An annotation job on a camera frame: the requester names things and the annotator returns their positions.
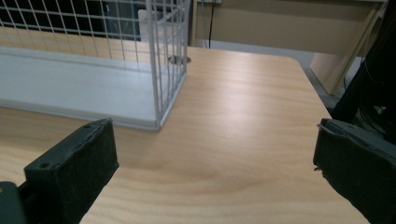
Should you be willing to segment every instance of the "white wire cage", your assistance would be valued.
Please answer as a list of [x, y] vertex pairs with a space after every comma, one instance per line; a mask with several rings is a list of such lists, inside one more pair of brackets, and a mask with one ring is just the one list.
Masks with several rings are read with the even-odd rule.
[[190, 0], [0, 0], [0, 106], [159, 130]]

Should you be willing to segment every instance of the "floor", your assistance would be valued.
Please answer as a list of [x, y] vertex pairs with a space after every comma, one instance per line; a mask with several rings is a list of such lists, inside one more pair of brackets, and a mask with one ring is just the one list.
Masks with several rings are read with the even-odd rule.
[[[196, 46], [205, 48], [205, 42], [203, 40], [197, 40]], [[251, 52], [251, 53], [282, 55], [296, 59], [300, 63], [301, 67], [304, 69], [306, 76], [311, 81], [312, 86], [317, 91], [318, 96], [320, 97], [326, 108], [329, 110], [329, 112], [331, 112], [334, 109], [337, 102], [342, 97], [345, 91], [345, 87], [347, 87], [347, 84], [350, 83], [353, 76], [358, 71], [361, 61], [361, 58], [356, 58], [355, 62], [352, 64], [348, 73], [346, 74], [345, 83], [343, 83], [339, 87], [338, 92], [335, 95], [330, 95], [323, 89], [322, 85], [320, 84], [315, 74], [311, 71], [309, 67], [315, 52], [293, 50], [293, 49], [268, 48], [268, 47], [235, 44], [235, 43], [227, 43], [227, 42], [219, 42], [219, 41], [212, 41], [211, 48], [227, 49], [227, 50], [235, 50], [235, 51], [243, 51], [243, 52]]]

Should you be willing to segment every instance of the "wire mesh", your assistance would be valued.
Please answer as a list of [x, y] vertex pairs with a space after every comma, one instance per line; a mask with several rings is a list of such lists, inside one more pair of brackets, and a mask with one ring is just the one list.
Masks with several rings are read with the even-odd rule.
[[[189, 6], [189, 0], [0, 0], [0, 53], [30, 49], [149, 64], [159, 127], [186, 74]], [[134, 75], [135, 68], [124, 68]]]

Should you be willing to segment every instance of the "black object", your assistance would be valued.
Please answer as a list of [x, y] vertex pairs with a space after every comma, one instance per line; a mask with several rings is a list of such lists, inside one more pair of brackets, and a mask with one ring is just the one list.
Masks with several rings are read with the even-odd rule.
[[396, 144], [396, 2], [387, 4], [378, 36], [332, 118], [352, 122], [359, 110], [372, 127], [379, 127]]
[[396, 146], [334, 119], [319, 124], [314, 164], [371, 223], [396, 223]]
[[0, 223], [79, 223], [119, 167], [111, 119], [84, 125], [0, 182]]

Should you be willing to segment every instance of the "wooden table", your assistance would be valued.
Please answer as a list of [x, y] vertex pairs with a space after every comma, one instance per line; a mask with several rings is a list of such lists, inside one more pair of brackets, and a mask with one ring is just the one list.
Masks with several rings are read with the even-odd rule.
[[[291, 58], [189, 49], [160, 132], [115, 127], [120, 169], [82, 223], [365, 223], [315, 172], [322, 102]], [[0, 180], [87, 121], [0, 108]]]

